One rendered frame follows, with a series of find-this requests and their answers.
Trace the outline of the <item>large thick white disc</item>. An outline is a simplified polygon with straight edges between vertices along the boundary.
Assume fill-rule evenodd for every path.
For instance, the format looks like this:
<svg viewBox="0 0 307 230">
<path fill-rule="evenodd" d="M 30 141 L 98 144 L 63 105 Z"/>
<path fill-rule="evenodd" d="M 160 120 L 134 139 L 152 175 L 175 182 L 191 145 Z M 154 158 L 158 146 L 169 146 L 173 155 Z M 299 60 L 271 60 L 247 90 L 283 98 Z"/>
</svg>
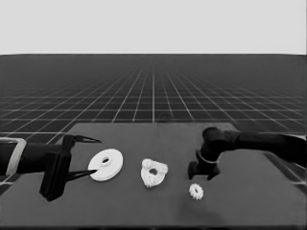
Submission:
<svg viewBox="0 0 307 230">
<path fill-rule="evenodd" d="M 95 170 L 93 180 L 107 181 L 121 171 L 123 164 L 124 157 L 118 149 L 104 149 L 91 158 L 87 168 Z"/>
</svg>

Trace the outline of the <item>white round carrier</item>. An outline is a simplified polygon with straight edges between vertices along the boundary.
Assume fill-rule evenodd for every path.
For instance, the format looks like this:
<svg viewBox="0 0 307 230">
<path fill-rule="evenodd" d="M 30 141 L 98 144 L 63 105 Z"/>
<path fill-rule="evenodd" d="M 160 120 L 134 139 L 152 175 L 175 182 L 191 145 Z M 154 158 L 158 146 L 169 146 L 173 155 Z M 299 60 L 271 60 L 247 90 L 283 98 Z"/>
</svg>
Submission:
<svg viewBox="0 0 307 230">
<path fill-rule="evenodd" d="M 157 167 L 156 167 L 156 163 L 158 161 L 154 161 L 153 160 L 153 166 L 150 168 L 150 169 L 144 169 L 142 167 L 141 169 L 141 178 L 144 182 L 144 178 L 151 175 L 151 176 L 154 176 L 156 178 L 156 184 L 154 186 L 158 186 L 159 184 L 161 184 L 166 176 L 166 174 L 160 174 L 158 171 L 157 171 Z"/>
</svg>

